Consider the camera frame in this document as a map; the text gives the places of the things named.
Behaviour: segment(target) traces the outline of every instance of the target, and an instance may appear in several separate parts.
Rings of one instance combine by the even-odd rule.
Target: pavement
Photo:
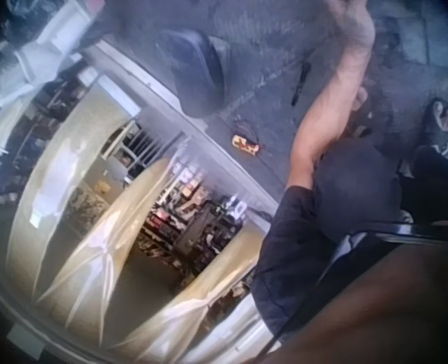
[[[377,39],[364,86],[371,113],[363,124],[409,146],[428,101],[448,101],[448,10],[438,0],[369,0]],[[299,122],[333,73],[340,41],[322,0],[120,0],[109,40],[174,91],[155,47],[165,27],[198,28],[231,45],[226,106],[206,118],[207,133],[276,200],[284,192]],[[312,68],[296,106],[291,99],[304,60]],[[258,157],[230,144],[237,119],[254,123]]]

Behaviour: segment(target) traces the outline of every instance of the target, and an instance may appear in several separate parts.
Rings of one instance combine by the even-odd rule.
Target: orange object
[[[259,144],[250,142],[240,135],[234,135],[232,137],[232,145],[238,148],[239,150],[249,153],[250,155],[257,155],[257,153],[261,149]]]

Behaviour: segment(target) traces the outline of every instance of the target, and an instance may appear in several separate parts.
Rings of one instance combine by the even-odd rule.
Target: sleeve
[[[318,229],[313,192],[288,188],[262,244],[251,288],[273,334],[316,285],[335,248]]]

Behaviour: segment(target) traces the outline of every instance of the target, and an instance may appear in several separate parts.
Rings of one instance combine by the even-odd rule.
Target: person
[[[425,111],[412,176],[369,138],[343,138],[375,31],[367,0],[325,1],[343,54],[299,125],[255,269],[255,304],[284,344],[262,362],[448,362],[448,249],[368,234],[332,259],[367,221],[403,221],[403,211],[414,224],[448,221],[448,103]]]

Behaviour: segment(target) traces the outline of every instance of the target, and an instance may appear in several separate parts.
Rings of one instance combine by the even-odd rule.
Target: hand
[[[367,0],[324,0],[345,36],[346,46],[370,51],[375,41],[375,26],[367,10]]]

